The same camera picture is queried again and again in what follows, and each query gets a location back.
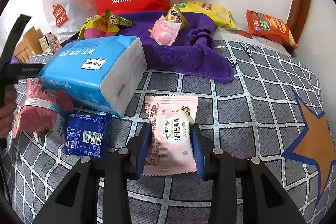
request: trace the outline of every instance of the bed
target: bed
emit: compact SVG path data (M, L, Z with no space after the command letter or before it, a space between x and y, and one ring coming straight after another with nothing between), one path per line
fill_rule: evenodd
M318 223L336 195L336 172L318 195L318 171L314 165L281 157L305 127L293 90L316 115L323 111L321 89L315 75L299 61L256 44L239 35L217 32L215 50L233 64L234 81L219 83L207 78L167 71L147 70L123 118L112 118L109 151L124 147L147 122L145 95L198 95L196 122L234 157L260 157L293 199L305 220ZM52 54L32 57L30 63L47 63ZM17 105L25 98L26 82L16 85ZM78 107L81 112L94 112ZM54 134L38 142L32 133L21 132L3 155L6 178L16 213L32 223L48 196L80 158L67 156ZM98 192L97 223L102 223L102 193ZM212 182L196 173L173 176L142 176L128 181L132 223L207 223ZM242 190L237 179L237 223L242 223Z

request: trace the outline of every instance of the pink candy wrapper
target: pink candy wrapper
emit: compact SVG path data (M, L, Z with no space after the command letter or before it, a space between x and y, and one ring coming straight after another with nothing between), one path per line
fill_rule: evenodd
M167 21L162 15L153 26L151 38L158 44L172 45L179 33L181 23Z
M145 109L152 124L143 175L174 175L196 171L189 136L198 105L197 96L146 96Z
M73 111L74 106L69 95L64 90L59 90L56 94L49 94L42 91L42 83L35 83L31 79L27 80L26 100L29 98L38 98L56 104L62 111ZM28 132L41 133L46 129L49 131L58 131L63 135L62 122L64 118L55 111L38 106L26 105L21 108L16 116L15 125L12 131L12 137L15 138L21 130Z

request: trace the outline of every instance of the yellow chip bag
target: yellow chip bag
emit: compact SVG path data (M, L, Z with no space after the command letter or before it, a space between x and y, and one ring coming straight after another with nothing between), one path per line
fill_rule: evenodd
M181 23L181 27L179 31L188 26L188 22L185 19L185 17L182 15L179 7L176 5L176 3L169 9L166 20L173 23Z
M218 27L235 28L230 11L221 6L199 1L184 1L177 4L182 12L202 13L210 17Z

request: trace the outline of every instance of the blue snack packet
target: blue snack packet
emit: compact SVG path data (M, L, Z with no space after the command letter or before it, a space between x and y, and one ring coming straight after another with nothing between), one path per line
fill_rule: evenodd
M80 115L68 113L66 141L67 155L89 156L99 159L108 154L111 114Z

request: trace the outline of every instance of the blue gripper pad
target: blue gripper pad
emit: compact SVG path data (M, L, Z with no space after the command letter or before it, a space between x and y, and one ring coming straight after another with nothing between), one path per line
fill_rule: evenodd
M151 144L152 139L152 127L150 124L144 123L140 132L140 135L144 131L143 141L141 143L137 159L136 159L136 171L135 175L137 178L140 178L140 176L143 173L143 170L145 168L145 162L148 154L149 145Z
M201 179L204 179L205 178L204 154L202 152L201 144L198 140L196 130L193 126L190 127L190 137L193 146L197 174Z

